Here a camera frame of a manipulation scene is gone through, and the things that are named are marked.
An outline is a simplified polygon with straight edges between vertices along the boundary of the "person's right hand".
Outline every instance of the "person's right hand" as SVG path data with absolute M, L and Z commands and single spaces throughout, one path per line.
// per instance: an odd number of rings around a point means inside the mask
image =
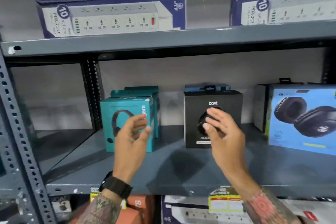
M 245 135 L 228 113 L 216 108 L 208 109 L 207 113 L 216 119 L 207 117 L 207 123 L 203 124 L 211 140 L 212 155 L 236 191 L 245 201 L 249 200 L 260 187 L 247 170 Z

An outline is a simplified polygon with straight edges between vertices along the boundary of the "headphones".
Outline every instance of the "headphones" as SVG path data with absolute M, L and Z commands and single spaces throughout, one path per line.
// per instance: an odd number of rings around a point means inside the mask
M 120 113 L 122 113 L 122 112 L 124 112 L 125 114 L 127 114 L 127 115 L 130 116 L 130 117 L 133 117 L 133 116 L 134 116 L 134 114 L 131 113 L 131 112 L 128 111 L 128 110 L 118 110 L 118 111 L 116 111 L 116 112 L 113 114 L 113 116 L 112 116 L 112 130 L 113 130 L 113 135 L 114 135 L 114 137 L 117 136 L 118 132 L 119 132 L 120 129 L 121 129 L 121 128 L 117 127 L 117 118 L 118 118 L 118 115 L 119 115 Z M 108 141 L 109 143 L 113 143 L 113 140 L 112 140 L 111 138 L 107 138 L 107 141 Z
M 223 111 L 223 108 L 221 108 L 220 106 L 214 106 L 213 108 L 217 108 L 217 109 Z M 213 119 L 213 120 L 216 120 L 214 117 L 208 115 L 207 111 L 205 111 L 205 112 L 200 116 L 200 118 L 198 119 L 197 129 L 198 129 L 198 131 L 199 131 L 202 135 L 204 135 L 204 136 L 207 136 L 207 133 L 205 132 L 205 129 L 204 129 L 204 127 L 203 127 L 203 124 L 204 124 L 204 123 L 207 123 L 207 122 L 205 121 L 205 118 L 206 118 L 206 117 L 209 117 L 209 118 L 211 118 L 211 119 Z
M 336 130 L 336 108 L 319 106 L 307 112 L 307 103 L 301 97 L 285 97 L 275 107 L 274 115 L 307 137 L 323 137 Z

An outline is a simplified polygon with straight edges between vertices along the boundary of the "watch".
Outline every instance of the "watch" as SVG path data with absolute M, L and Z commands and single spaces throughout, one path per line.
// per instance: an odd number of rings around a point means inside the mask
M 122 199 L 127 199 L 132 192 L 132 187 L 122 180 L 112 176 L 112 172 L 109 172 L 103 182 L 100 185 L 99 191 L 102 191 L 103 188 L 108 189 Z

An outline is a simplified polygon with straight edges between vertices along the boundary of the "shelf surface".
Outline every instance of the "shelf surface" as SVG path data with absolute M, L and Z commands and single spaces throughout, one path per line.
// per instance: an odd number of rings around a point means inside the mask
M 0 198 L 16 198 L 13 194 L 12 177 L 6 173 L 0 175 Z
M 13 41 L 1 43 L 4 56 L 38 56 L 87 52 L 109 52 L 127 50 L 153 50 L 161 48 L 200 47 L 225 45 L 222 50 L 207 49 L 206 53 L 239 52 L 241 48 L 229 45 L 265 44 L 264 50 L 281 48 L 281 45 L 304 43 L 310 40 L 336 38 L 336 20 L 312 21 L 284 24 L 236 26 L 224 28 L 187 29 L 131 34 L 60 37 L 54 39 Z
M 336 196 L 336 156 L 267 145 L 251 124 L 246 133 L 246 159 L 254 179 L 277 196 Z M 157 149 L 147 153 L 131 186 L 134 194 L 208 196 L 229 182 L 216 165 L 211 149 L 186 149 L 183 126 L 162 126 Z M 44 176 L 50 195 L 89 194 L 113 169 L 100 130 Z
M 36 134 L 37 139 L 30 142 L 43 175 L 89 138 L 93 130 L 39 130 Z

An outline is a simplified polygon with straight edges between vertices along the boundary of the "teal box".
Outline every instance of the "teal box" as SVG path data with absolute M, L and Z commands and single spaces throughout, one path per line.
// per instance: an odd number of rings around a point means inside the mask
M 149 91 L 112 91 L 109 98 L 100 102 L 100 108 L 108 152 L 114 152 L 115 137 L 129 117 L 146 114 L 149 125 L 154 127 L 154 99 Z M 153 152 L 153 138 L 154 129 L 149 137 L 146 152 Z
M 154 136 L 159 137 L 159 127 L 161 126 L 159 86 L 137 86 L 125 87 L 125 90 L 148 90 L 153 93 L 154 98 Z
M 336 85 L 271 85 L 270 145 L 336 155 Z

